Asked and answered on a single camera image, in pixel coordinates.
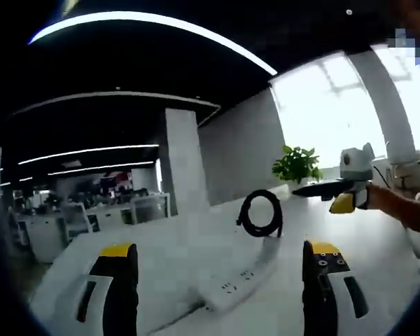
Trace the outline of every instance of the potted plant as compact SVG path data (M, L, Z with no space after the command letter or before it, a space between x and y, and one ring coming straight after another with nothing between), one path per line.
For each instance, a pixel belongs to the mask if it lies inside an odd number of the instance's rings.
M314 155L314 148L306 150L301 147L283 147L284 156L276 160L272 166L272 173L282 181L290 181L290 191L299 188L302 181L312 177L319 181L322 173L316 164L319 157Z

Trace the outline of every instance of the cable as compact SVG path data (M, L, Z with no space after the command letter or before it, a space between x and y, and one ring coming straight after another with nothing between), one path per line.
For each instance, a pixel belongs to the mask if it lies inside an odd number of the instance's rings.
M390 187L389 183L387 183L386 179L384 178L383 174L381 174L381 172L379 171L379 169L378 169L378 168L376 168L376 166L373 166L373 167L377 170L378 174L381 176L381 178L382 178L382 179L383 179L383 181L385 182L385 184L386 184L387 188L391 189L391 187Z
M264 227L255 226L249 218L249 209L251 208L252 200L259 196L267 198L274 208L274 216L272 217L271 223ZM268 190L257 190L252 192L246 197L241 205L237 225L243 225L247 233L253 237L266 237L272 234L275 230L277 230L277 237L280 237L283 229L283 214L281 212L280 201L277 196Z

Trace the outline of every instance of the ceiling light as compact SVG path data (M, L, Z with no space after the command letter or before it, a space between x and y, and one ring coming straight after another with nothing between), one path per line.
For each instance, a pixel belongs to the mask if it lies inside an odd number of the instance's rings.
M110 151L113 149L127 149L127 148L150 148L150 147L158 147L159 145L131 145L131 146L114 146L114 147L103 147L103 148L92 148L92 149L82 149L82 150L74 150L73 152L65 152L59 154L52 154L47 156L36 157L34 159L25 160L19 162L19 165L24 165L25 163L30 163L34 161L50 159L50 158L57 158L59 156L65 155L73 155L73 154L81 154L81 153L88 153L88 152L99 152L99 151Z
M93 13L93 14L86 14L80 15L76 17L71 17L69 19L59 21L51 26L48 26L42 29L39 33L37 33L33 39L28 43L33 43L44 36L57 32L61 29L72 27L75 25L79 25L82 23L88 22L96 22L96 21L109 21L109 20L132 20L132 21L142 21L142 22L152 22L158 23L161 25L167 25L170 27L175 27L179 29L186 30L187 32L191 32L203 37L206 37L212 41L215 41L229 49L232 49L236 53L239 53L242 56L245 56L248 60L251 60L253 63L257 64L259 67L266 70L271 75L275 76L277 71L273 69L270 65L266 64L260 58L256 57L252 52L244 49L240 45L236 44L235 42L221 36L217 33L214 33L208 29L205 29L201 26L197 26L196 24L189 23L186 21L182 21L179 19L175 19L173 17L157 15L152 13L142 13L142 12L101 12L101 13Z
M72 169L72 170L66 170L66 171L57 171L55 173L49 173L48 175L52 176L52 175L60 175L60 174L77 173L77 172L84 172L86 170L93 170L93 169L106 169L106 168L116 168L116 167L126 167L126 166L150 165L152 163L154 163L154 161L111 164L111 165L108 165L108 166L80 168L80 169Z

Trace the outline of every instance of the window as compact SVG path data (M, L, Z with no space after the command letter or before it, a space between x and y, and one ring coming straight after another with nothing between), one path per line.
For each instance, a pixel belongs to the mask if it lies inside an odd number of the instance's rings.
M344 53L285 73L272 89L286 144L315 148L320 168L339 166L343 149L367 142L386 154L372 100Z
M386 45L375 45L372 48L391 75L400 93L411 126L415 148L420 151L420 65L415 65L414 49L389 49ZM405 73L401 72L402 68L406 68Z

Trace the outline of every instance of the white table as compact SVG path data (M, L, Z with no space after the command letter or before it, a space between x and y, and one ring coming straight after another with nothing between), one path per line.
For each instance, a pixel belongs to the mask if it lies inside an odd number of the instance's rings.
M268 223L272 206L255 203L252 221ZM215 207L212 213L80 236L48 270L32 309L47 323L56 297L77 274L88 272L102 247L131 241L137 243L141 256L139 334L171 321L194 300L189 293L194 281L242 267L258 254L262 239L247 236L235 226L240 202L232 204ZM279 268L268 282L229 314L192 315L159 335L303 335L301 274L306 239L339 248L365 295L372 296L384 313L383 323L390 327L397 321L420 286L404 228L378 211L332 215L330 203L316 198L292 197L281 204L284 227Z

